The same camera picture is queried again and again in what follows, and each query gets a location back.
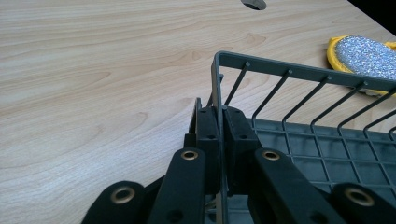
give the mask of plastic tray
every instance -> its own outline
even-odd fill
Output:
[[[262,98],[262,102],[253,113],[252,129],[258,135],[262,145],[272,147],[287,154],[296,167],[317,188],[329,192],[337,183],[359,183],[372,189],[389,203],[396,207],[396,142],[393,132],[387,133],[368,131],[371,127],[396,114],[396,110],[384,111],[382,117],[367,123],[362,130],[345,129],[344,126],[357,119],[366,111],[379,104],[385,104],[386,100],[396,92],[396,82],[375,78],[357,76],[347,73],[336,72],[329,69],[303,66],[293,63],[262,59],[231,52],[219,52],[212,64],[212,97],[213,102],[209,105],[218,110],[222,107],[221,80],[227,78],[227,74],[221,75],[221,67],[240,69],[241,72],[235,81],[225,105],[233,99],[247,71],[259,75],[280,76],[274,88]],[[289,78],[297,78],[308,82],[315,82],[316,87],[307,91],[303,100],[294,105],[291,111],[281,121],[257,119],[257,115],[268,105],[281,86]],[[322,112],[309,124],[290,123],[288,119],[315,94],[328,85],[349,87],[350,91],[336,100],[328,107],[323,107]],[[341,121],[336,127],[321,127],[316,123],[326,117],[335,108],[347,103],[359,91],[378,90],[387,94],[378,97],[363,108],[359,108],[354,114]],[[220,135],[222,135],[222,115],[217,114]],[[230,223],[252,223],[248,207],[247,196],[235,195],[228,198]],[[207,216],[206,223],[213,223],[213,218]]]

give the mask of metal rod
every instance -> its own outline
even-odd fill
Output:
[[[335,102],[332,106],[327,108],[325,111],[323,111],[320,115],[318,115],[316,118],[314,118],[311,122],[311,130],[313,129],[313,126],[315,125],[316,122],[318,122],[320,119],[323,119],[327,114],[332,112],[337,106],[345,102],[347,99],[349,99],[351,96],[355,95],[361,88],[364,86],[367,86],[367,82],[362,82],[359,84],[357,87],[355,87],[352,91],[350,91],[347,95],[345,95],[343,98]]]
[[[253,116],[251,117],[251,122],[253,128],[256,127],[256,117],[262,111],[262,109],[265,107],[266,104],[271,100],[271,98],[274,97],[275,93],[282,87],[282,85],[285,83],[286,79],[292,74],[293,72],[289,69],[286,71],[286,73],[283,75],[283,77],[276,83],[276,86],[271,90],[271,92],[268,94],[268,96],[262,101],[262,103],[259,105],[259,107],[254,111]]]
[[[292,115],[294,114],[302,105],[304,105],[309,99],[311,99],[312,96],[315,95],[315,93],[317,93],[318,91],[320,91],[320,89],[328,82],[332,80],[331,77],[325,77],[323,78],[323,80],[320,81],[320,83],[311,91],[309,92],[302,101],[300,101],[300,103],[298,103],[291,111],[289,111],[289,113],[282,119],[282,127],[283,130],[286,130],[285,127],[285,123],[286,120]]]
[[[244,79],[245,74],[247,73],[248,68],[250,67],[250,63],[246,62],[244,68],[241,70],[241,73],[239,74],[238,78],[236,79],[235,83],[233,84],[233,88],[230,91],[230,94],[227,97],[227,100],[225,100],[225,105],[228,105],[231,100],[233,99],[233,95],[235,94],[236,90],[238,90],[239,85],[242,82],[242,79]]]
[[[338,124],[337,126],[337,131],[338,133],[341,134],[341,128],[348,122],[352,121],[353,119],[357,118],[358,116],[360,116],[361,114],[363,114],[364,112],[366,112],[367,110],[373,108],[374,106],[380,104],[381,102],[387,100],[390,96],[392,96],[394,93],[396,92],[396,89],[393,89],[391,91],[389,91],[387,94],[383,95],[381,98],[379,98],[378,100],[370,103],[369,105],[365,106],[363,109],[361,109],[360,111],[356,112],[355,114],[353,114],[352,116],[350,116],[349,118],[343,120],[340,124]]]
[[[393,128],[391,128],[390,130],[389,130],[389,132],[388,132],[388,135],[389,135],[389,138],[392,140],[392,141],[394,141],[395,139],[393,138],[393,132],[396,130],[396,127],[393,127]]]
[[[223,78],[224,78],[224,75],[220,74],[220,83],[223,80]],[[210,93],[209,100],[207,101],[207,105],[206,106],[213,105],[213,98],[212,97],[213,97],[213,92]]]
[[[383,117],[381,117],[379,119],[376,119],[375,121],[373,121],[373,122],[369,123],[368,125],[366,125],[366,127],[364,127],[364,129],[363,129],[364,136],[366,136],[366,138],[368,138],[367,131],[369,130],[369,128],[375,126],[379,122],[384,121],[385,119],[388,119],[388,118],[392,117],[395,114],[396,114],[396,109],[391,111],[390,113],[384,115]]]

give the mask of gray plastic grid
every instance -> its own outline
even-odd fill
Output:
[[[396,92],[395,81],[357,76],[329,69],[283,63],[222,51],[216,54],[212,64],[212,97],[210,97],[208,102],[208,105],[213,104],[218,111],[222,107],[220,82],[223,79],[223,75],[219,72],[221,66],[241,70],[228,98],[225,100],[225,105],[228,105],[233,99],[247,71],[281,76],[278,83],[253,113],[251,119],[252,129],[265,147],[276,148],[287,154],[306,178],[319,189],[329,192],[332,186],[337,183],[359,183],[372,189],[389,203],[396,206],[396,142],[393,135],[396,127],[390,129],[388,133],[368,131],[377,123],[395,115],[396,110],[390,111],[380,119],[367,124],[363,130],[343,128],[345,124],[364,112],[388,100]],[[276,95],[288,78],[298,78],[317,82],[318,84],[287,113],[282,121],[256,119],[257,115],[271,101],[272,97]],[[287,122],[293,113],[299,110],[327,84],[347,86],[351,88],[351,91],[333,105],[325,108],[321,114],[312,120],[310,125]],[[350,115],[349,118],[340,122],[336,128],[316,125],[320,119],[363,88],[386,91],[387,94],[355,114]],[[220,136],[223,137],[222,113],[217,113],[217,117]],[[220,147],[222,153],[224,153],[223,146]],[[222,207],[226,208],[227,211],[222,214],[223,220],[226,218],[229,223],[239,223],[233,222],[231,216],[245,214],[248,209],[243,207],[238,207],[236,210],[230,208],[235,204],[246,203],[247,197],[227,198],[225,184],[225,174],[223,173],[220,189],[222,195],[221,203]],[[244,220],[244,223],[251,221],[247,217]]]

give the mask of glitter sponge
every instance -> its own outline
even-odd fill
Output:
[[[396,51],[363,36],[331,39],[328,58],[336,70],[396,80]]]

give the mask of dish rack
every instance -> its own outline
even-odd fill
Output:
[[[221,74],[220,68],[240,70],[224,104],[221,81],[229,76]],[[345,128],[365,112],[392,100],[395,81],[225,51],[215,55],[211,70],[208,103],[202,106],[197,98],[184,147],[175,152],[166,175],[145,187],[130,181],[107,187],[82,223],[396,220],[396,127],[387,133],[369,131],[376,124],[389,121],[396,109],[381,111],[381,117],[361,130]],[[258,92],[265,96],[260,98],[250,119],[244,111],[230,106],[235,94],[243,89],[247,71],[255,76],[279,78],[271,90]],[[283,119],[259,119],[270,117],[261,116],[262,111],[268,110],[277,96],[286,96],[281,88],[290,79],[313,83],[314,87],[308,90],[306,85],[294,83],[305,88],[306,93],[298,102],[288,102],[291,110]],[[345,95],[321,107],[307,124],[289,121],[328,85],[344,86]],[[385,94],[377,99],[371,97],[367,105],[334,127],[317,125],[362,90]],[[249,102],[258,94],[247,94]]]
[[[223,75],[220,72],[221,67],[240,70],[224,104],[221,101],[220,83],[227,78],[227,74]],[[396,92],[395,81],[225,51],[216,54],[211,69],[212,95],[207,105],[213,104],[217,111],[230,104],[247,71],[255,72],[256,76],[279,76],[280,80],[269,94],[263,97],[251,119],[248,119],[262,145],[275,148],[286,154],[309,182],[318,189],[330,192],[332,187],[338,183],[357,183],[376,192],[396,207],[396,142],[393,133],[396,127],[391,128],[387,133],[369,131],[376,124],[394,116],[396,110],[384,111],[382,117],[367,123],[362,130],[343,128],[364,112],[390,99]],[[281,121],[257,119],[259,113],[265,110],[271,99],[277,94],[282,94],[279,91],[282,85],[293,78],[314,82],[316,87],[312,91],[307,91],[303,100],[295,103],[296,105]],[[350,88],[350,91],[332,105],[322,108],[322,112],[309,124],[288,122],[291,115],[329,84],[344,86]],[[385,91],[386,94],[360,108],[334,128],[316,125],[338,106],[347,103],[352,96],[360,94],[359,92],[362,90],[379,90]],[[217,113],[217,120],[220,135],[224,135],[221,132],[223,130],[222,113]],[[230,223],[253,223],[247,201],[248,197],[243,195],[228,197],[226,203],[229,205]],[[214,218],[207,218],[205,223],[213,223],[213,220]]]

